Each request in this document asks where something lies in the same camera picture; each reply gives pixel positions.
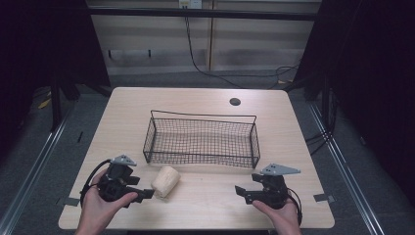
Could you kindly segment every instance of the human hand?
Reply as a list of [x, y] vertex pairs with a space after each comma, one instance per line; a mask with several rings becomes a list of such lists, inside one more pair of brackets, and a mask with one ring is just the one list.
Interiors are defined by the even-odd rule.
[[291, 199], [288, 199], [286, 205], [279, 210], [272, 209], [258, 200], [253, 201], [253, 205], [271, 219], [279, 235], [301, 234], [297, 207]]
[[99, 195], [96, 184], [107, 170], [103, 170], [92, 179], [92, 186], [83, 199], [82, 213], [75, 234], [99, 234], [110, 224], [119, 209], [138, 197], [137, 193], [128, 193], [114, 202], [106, 202]]

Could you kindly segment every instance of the power outlet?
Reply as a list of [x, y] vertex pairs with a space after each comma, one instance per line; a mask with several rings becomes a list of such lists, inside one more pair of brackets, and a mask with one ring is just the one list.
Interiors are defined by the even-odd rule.
[[179, 0], [180, 9], [190, 9], [190, 0]]
[[179, 0], [180, 9], [202, 9], [202, 0]]
[[202, 0], [190, 0], [191, 9], [202, 9]]

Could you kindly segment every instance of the gray carpet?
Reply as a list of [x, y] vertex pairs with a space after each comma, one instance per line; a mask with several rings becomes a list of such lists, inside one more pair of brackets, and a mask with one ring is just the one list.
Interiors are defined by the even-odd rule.
[[[274, 71], [251, 71], [252, 74], [272, 74]], [[265, 89], [275, 84], [274, 77], [226, 77], [244, 88]], [[235, 88], [229, 82], [217, 77], [206, 77], [198, 72], [178, 72], [137, 76], [112, 77], [113, 87], [211, 87]], [[286, 84], [277, 84], [280, 89]], [[108, 98], [80, 86], [81, 97], [74, 104], [66, 128], [50, 157], [13, 234], [72, 234], [59, 228], [58, 220], [62, 206], [56, 205], [59, 198], [67, 197], [83, 158], [88, 150]], [[296, 115], [304, 138], [318, 133], [317, 125], [308, 104], [302, 97], [302, 90], [290, 92]], [[51, 125], [50, 107], [37, 111], [32, 109], [30, 124], [23, 127], [22, 137], [11, 152], [6, 164], [0, 168], [2, 178], [13, 179], [0, 182], [2, 212], [16, 195], [25, 173], [37, 157], [42, 142], [47, 138]], [[399, 188], [385, 174], [370, 149], [359, 141], [358, 133], [350, 121], [339, 113], [335, 138], [343, 151], [352, 172], [364, 191], [370, 205], [380, 219], [386, 234], [410, 234], [415, 231], [415, 211], [401, 194]], [[309, 146], [312, 152], [319, 144]], [[336, 224], [331, 229], [303, 229], [303, 234], [369, 234], [357, 206], [340, 175], [327, 147], [312, 156], [325, 192], [333, 195], [336, 202], [330, 204]], [[127, 231], [106, 231], [105, 234], [127, 234]], [[170, 234], [162, 232], [140, 232], [137, 234]]]

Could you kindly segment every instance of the wire basket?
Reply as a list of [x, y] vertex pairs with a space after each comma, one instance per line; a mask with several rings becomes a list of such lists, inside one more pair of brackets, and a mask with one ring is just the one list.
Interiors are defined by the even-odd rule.
[[[143, 149], [148, 164], [216, 164], [255, 168], [259, 161], [256, 116], [190, 115], [164, 111], [151, 111], [151, 114]], [[251, 118], [253, 121], [235, 122], [224, 118]]]

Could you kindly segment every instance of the basket handle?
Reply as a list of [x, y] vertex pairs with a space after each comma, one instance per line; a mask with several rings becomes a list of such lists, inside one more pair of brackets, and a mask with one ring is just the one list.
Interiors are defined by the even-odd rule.
[[163, 113], [163, 114], [171, 114], [171, 115], [181, 115], [181, 116], [203, 116], [203, 117], [236, 117], [236, 118], [254, 118], [254, 122], [256, 121], [256, 116], [231, 116], [231, 115], [196, 115], [196, 114], [184, 114], [184, 113], [176, 113], [176, 112], [169, 112], [169, 111], [158, 111], [158, 110], [151, 110], [152, 119], [154, 119], [154, 113]]

